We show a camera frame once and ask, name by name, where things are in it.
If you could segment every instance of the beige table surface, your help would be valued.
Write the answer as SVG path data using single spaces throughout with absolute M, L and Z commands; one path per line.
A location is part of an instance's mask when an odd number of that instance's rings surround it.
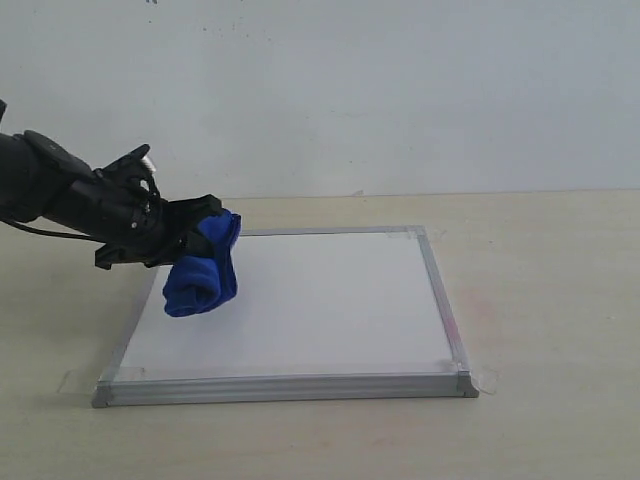
M 246 228 L 424 224 L 492 394 L 92 410 L 144 269 L 0 227 L 0 478 L 640 478 L 640 192 L 226 205 Z

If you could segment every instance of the cable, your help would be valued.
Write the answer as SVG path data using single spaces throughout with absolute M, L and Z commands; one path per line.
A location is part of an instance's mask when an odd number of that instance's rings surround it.
M 9 220 L 2 217 L 0 217 L 0 222 L 6 223 L 7 225 L 17 228 L 18 230 L 22 230 L 28 233 L 33 233 L 36 235 L 42 235 L 44 237 L 68 238 L 72 240 L 86 240 L 88 242 L 106 243 L 98 238 L 90 237 L 89 235 L 76 235 L 73 233 L 52 232 L 51 230 L 40 230 L 39 228 L 27 227 L 26 225 L 22 225 L 21 223 L 14 222 L 13 220 Z

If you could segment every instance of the whiteboard frame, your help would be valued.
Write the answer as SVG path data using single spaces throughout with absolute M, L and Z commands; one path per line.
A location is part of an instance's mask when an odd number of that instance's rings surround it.
M 451 373 L 278 375 L 237 378 L 203 378 L 117 382 L 116 374 L 138 325 L 157 275 L 152 269 L 134 303 L 130 320 L 111 361 L 98 379 L 93 408 L 133 405 L 224 403 L 251 401 L 328 400 L 356 398 L 466 397 L 477 398 L 462 338 L 447 298 L 438 266 L 422 225 L 246 230 L 241 236 L 388 233 L 415 237 L 451 348 L 455 371 Z

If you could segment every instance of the blue cloth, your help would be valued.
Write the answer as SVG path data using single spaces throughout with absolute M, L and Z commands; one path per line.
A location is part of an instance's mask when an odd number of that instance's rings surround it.
M 225 209 L 202 220 L 198 228 L 213 243 L 215 258 L 185 256 L 173 265 L 162 290 L 164 311 L 172 317 L 209 312 L 238 292 L 231 249 L 240 234 L 240 215 Z

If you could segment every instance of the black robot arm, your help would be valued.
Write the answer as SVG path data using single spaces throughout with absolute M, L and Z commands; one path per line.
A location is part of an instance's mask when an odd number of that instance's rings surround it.
M 0 100 L 0 120 L 5 109 Z M 107 167 L 91 169 L 37 132 L 0 133 L 0 221 L 32 233 L 103 243 L 95 265 L 106 270 L 120 263 L 170 265 L 184 255 L 213 257 L 215 246 L 197 225 L 222 213 L 220 200 L 163 199 L 149 150 L 141 145 Z M 25 225 L 39 217 L 82 235 Z

